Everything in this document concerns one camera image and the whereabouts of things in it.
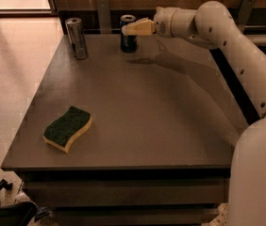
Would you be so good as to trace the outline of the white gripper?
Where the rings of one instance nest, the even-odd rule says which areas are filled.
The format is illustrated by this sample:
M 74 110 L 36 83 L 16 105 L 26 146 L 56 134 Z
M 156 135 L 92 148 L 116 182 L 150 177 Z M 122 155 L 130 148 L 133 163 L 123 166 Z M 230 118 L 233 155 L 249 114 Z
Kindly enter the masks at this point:
M 164 38 L 176 38 L 175 14 L 178 8 L 157 7 L 154 21 L 141 18 L 136 22 L 125 25 L 122 30 L 127 36 L 150 36 L 155 30 Z

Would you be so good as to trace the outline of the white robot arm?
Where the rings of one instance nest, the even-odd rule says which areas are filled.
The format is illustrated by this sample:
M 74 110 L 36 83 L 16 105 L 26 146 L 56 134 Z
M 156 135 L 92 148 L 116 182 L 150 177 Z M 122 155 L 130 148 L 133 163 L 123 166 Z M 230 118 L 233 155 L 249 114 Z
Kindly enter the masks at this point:
M 236 26 L 228 9 L 208 1 L 199 9 L 157 8 L 122 27 L 126 35 L 181 38 L 221 50 L 259 114 L 239 138 L 232 158 L 228 226 L 266 226 L 266 55 Z

